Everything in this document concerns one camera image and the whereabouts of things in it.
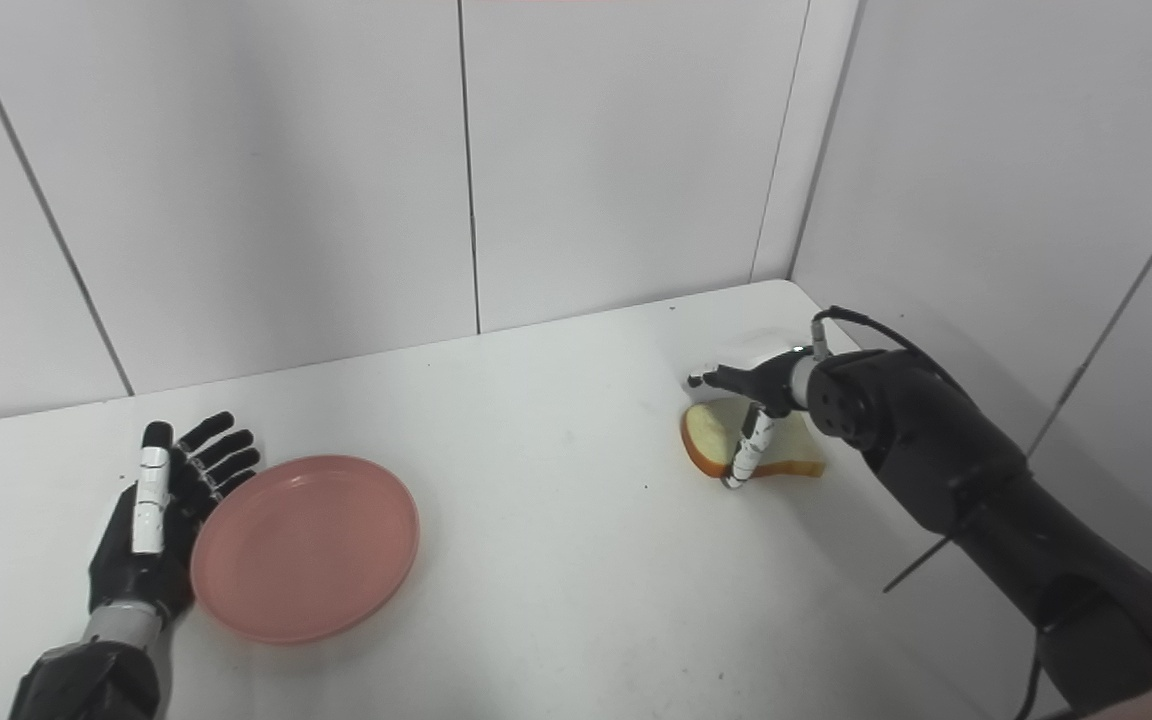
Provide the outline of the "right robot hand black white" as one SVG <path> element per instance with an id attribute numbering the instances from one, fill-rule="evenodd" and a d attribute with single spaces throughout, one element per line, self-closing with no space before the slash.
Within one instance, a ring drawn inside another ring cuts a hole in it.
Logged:
<path id="1" fill-rule="evenodd" d="M 812 346 L 771 332 L 742 338 L 687 377 L 685 386 L 703 396 L 680 420 L 692 465 L 726 488 L 823 477 L 826 457 L 806 427 L 804 401 L 813 367 Z"/>

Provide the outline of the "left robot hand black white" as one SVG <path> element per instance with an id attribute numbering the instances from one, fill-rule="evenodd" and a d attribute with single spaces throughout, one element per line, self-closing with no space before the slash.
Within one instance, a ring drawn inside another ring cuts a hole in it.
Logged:
<path id="1" fill-rule="evenodd" d="M 177 435 L 168 420 L 151 420 L 141 438 L 141 470 L 118 497 L 88 568 L 94 612 L 141 602 L 162 623 L 195 602 L 191 579 L 200 529 L 218 507 L 255 477 L 262 454 L 251 430 L 229 411 Z"/>

